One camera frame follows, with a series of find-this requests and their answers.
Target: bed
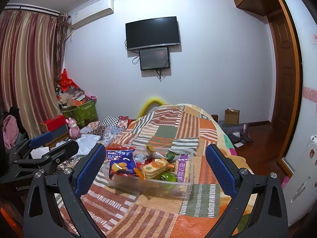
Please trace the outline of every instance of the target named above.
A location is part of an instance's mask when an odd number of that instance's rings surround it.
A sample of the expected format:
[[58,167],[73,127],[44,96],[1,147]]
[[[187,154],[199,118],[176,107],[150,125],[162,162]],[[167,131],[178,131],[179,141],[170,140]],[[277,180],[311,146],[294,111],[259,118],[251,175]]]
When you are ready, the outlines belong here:
[[[108,238],[114,237],[204,237],[226,209],[231,198],[218,184],[205,158],[205,149],[215,143],[239,167],[250,170],[238,157],[229,138],[204,110],[195,105],[164,105],[136,121],[108,145],[186,148],[196,155],[194,184],[189,197],[175,200],[128,194],[108,187],[103,173],[96,176],[89,192],[81,197],[86,209]],[[76,233],[60,195],[56,197],[62,217]],[[235,233],[243,230],[256,195],[252,195]]]

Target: red box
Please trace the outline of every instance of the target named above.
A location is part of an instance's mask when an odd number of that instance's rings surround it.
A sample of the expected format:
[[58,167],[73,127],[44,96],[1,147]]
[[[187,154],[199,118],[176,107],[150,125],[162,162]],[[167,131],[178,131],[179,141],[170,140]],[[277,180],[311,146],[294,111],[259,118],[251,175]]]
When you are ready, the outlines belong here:
[[66,124],[66,118],[64,115],[57,115],[52,119],[48,119],[40,124],[42,132],[49,132],[56,130],[57,128]]

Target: pink rabbit doll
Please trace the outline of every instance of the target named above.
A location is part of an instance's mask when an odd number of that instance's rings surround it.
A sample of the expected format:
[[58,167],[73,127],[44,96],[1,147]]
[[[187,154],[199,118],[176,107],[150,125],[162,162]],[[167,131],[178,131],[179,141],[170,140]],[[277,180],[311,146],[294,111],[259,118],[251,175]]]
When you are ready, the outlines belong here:
[[81,136],[81,134],[80,134],[80,129],[77,126],[76,120],[73,118],[69,118],[69,119],[66,119],[66,123],[68,124],[68,127],[69,127],[70,138],[72,140],[78,139]]

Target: clear plastic box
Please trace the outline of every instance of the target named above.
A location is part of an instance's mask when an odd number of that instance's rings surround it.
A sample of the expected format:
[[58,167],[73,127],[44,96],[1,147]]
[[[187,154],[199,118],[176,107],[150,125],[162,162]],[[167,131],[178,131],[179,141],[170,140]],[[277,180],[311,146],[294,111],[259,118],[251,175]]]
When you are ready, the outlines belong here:
[[[134,146],[136,150],[134,154],[147,155],[146,147]],[[154,148],[156,152],[165,155],[169,149],[166,148]],[[103,168],[102,172],[109,186],[119,188],[121,190],[131,193],[142,193],[144,195],[151,196],[167,196],[174,198],[186,198],[189,195],[191,185],[194,183],[194,164],[192,162],[193,153],[186,149],[171,149],[174,152],[180,154],[188,154],[191,162],[189,182],[171,182],[147,179],[141,180],[139,177],[134,176],[119,176],[114,175],[112,180],[109,179],[110,162],[108,162]]]

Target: curtain rod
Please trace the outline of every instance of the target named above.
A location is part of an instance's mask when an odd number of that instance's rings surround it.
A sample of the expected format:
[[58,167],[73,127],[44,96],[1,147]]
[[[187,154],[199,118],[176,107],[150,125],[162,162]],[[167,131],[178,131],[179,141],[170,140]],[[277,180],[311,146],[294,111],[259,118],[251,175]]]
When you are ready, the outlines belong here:
[[4,7],[5,10],[24,10],[24,11],[34,11],[34,12],[41,12],[44,14],[52,15],[52,16],[58,16],[59,11],[47,9],[40,6],[30,5],[30,4],[19,4],[19,3],[8,3],[6,7]]

